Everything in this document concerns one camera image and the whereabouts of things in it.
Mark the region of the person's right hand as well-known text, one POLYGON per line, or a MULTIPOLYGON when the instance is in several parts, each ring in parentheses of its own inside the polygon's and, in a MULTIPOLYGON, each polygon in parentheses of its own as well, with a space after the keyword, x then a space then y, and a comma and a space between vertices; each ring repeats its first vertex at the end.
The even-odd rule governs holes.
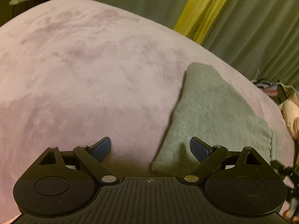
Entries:
POLYGON ((281 111, 289 134, 295 141, 298 141, 299 107, 296 93, 283 102, 281 111))

